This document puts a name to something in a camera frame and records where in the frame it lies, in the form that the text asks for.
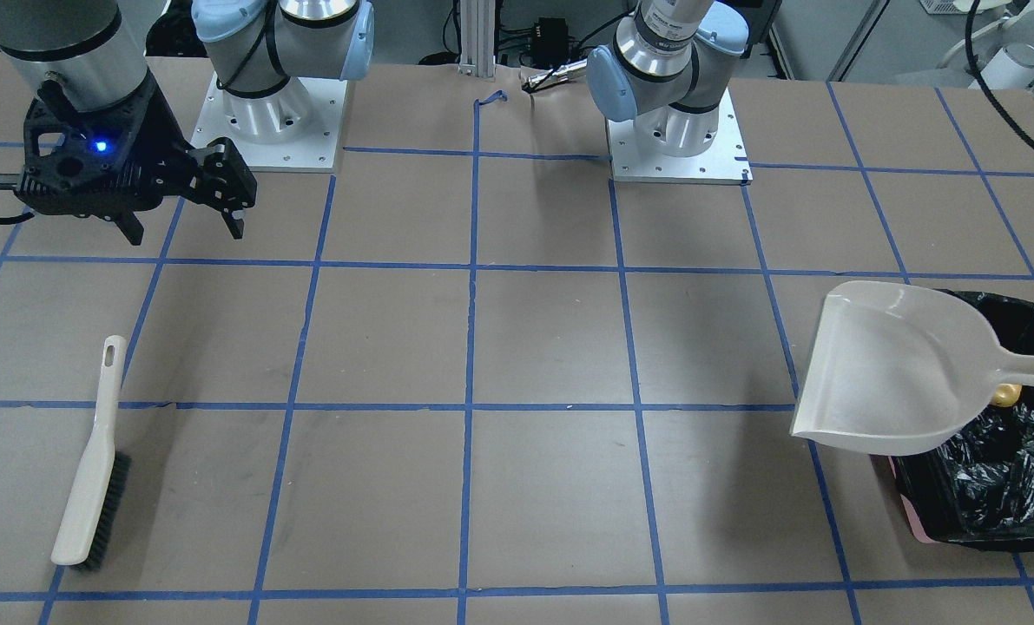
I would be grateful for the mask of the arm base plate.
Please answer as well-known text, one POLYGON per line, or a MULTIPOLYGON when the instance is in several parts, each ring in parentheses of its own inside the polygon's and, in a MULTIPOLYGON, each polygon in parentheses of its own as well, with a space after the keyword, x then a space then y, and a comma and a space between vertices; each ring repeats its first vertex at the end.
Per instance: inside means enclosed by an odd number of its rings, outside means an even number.
POLYGON ((208 82, 188 142, 204 148, 227 137, 254 173, 337 170, 352 82, 292 78, 277 94, 244 99, 208 82))
POLYGON ((714 109, 670 106, 626 122, 605 122, 612 178, 636 183, 744 186, 754 181, 731 92, 714 109))

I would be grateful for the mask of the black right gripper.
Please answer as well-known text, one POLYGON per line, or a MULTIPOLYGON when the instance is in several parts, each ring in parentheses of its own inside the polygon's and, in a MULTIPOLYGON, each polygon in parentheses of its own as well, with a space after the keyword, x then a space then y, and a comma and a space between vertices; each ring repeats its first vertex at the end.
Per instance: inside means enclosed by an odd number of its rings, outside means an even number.
POLYGON ((40 214, 101 217, 140 246, 136 211, 179 195, 219 211, 231 238, 243 239, 254 175, 227 137, 192 146, 152 72, 130 95, 93 111, 70 102, 67 78, 49 72, 27 111, 23 138, 14 194, 40 214))

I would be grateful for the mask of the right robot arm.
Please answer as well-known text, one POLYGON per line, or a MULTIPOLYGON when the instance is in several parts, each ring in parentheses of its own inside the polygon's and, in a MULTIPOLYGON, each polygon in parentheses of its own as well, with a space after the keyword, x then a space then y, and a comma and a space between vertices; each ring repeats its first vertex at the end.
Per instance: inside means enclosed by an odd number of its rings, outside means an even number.
POLYGON ((115 1, 0 1, 0 51, 32 88, 24 162, 0 174, 27 213, 95 217, 138 246, 138 214, 179 195, 244 234, 256 180, 244 145, 297 137, 314 118, 306 80, 358 82, 372 59, 369 1, 194 1, 194 33, 214 64, 229 132, 183 137, 144 47, 115 1))

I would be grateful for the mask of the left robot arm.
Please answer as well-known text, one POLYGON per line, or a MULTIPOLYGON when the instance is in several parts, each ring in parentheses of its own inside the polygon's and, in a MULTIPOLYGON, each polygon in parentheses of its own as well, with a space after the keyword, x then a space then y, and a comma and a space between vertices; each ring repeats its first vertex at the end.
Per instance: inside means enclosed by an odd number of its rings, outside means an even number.
POLYGON ((589 95, 605 119, 632 122, 660 154, 706 153, 749 35, 744 17, 718 1, 640 1, 612 43, 589 53, 589 95))

